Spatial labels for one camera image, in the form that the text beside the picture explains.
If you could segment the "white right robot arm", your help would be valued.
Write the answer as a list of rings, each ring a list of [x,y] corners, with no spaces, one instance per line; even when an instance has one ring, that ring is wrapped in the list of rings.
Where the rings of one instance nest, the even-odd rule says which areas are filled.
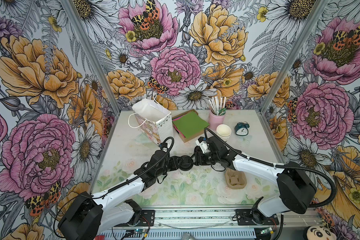
[[[248,173],[277,185],[278,190],[273,196],[259,198],[246,214],[246,218],[257,225],[276,214],[305,214],[317,192],[311,179],[296,164],[278,165],[257,160],[228,147],[226,142],[216,137],[200,137],[196,140],[194,164],[220,164],[226,170]]]

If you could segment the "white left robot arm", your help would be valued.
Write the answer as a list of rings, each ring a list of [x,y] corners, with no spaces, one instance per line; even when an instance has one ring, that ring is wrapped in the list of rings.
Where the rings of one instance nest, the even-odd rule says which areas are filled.
[[[66,240],[93,240],[100,232],[114,226],[134,225],[140,219],[141,207],[131,197],[158,183],[168,172],[187,171],[192,166],[188,156],[171,157],[169,152],[157,150],[149,162],[116,186],[94,195],[84,192],[70,200],[58,230]]]

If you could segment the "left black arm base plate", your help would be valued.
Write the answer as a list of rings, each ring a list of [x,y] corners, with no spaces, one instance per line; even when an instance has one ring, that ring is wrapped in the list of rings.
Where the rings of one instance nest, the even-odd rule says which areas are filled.
[[[134,213],[130,226],[152,227],[155,223],[155,210],[140,210]]]

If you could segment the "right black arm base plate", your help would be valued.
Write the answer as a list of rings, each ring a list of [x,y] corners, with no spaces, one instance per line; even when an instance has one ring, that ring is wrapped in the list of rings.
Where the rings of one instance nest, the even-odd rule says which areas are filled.
[[[265,217],[260,212],[252,211],[251,209],[236,209],[232,219],[239,226],[277,226],[279,224],[277,215]]]

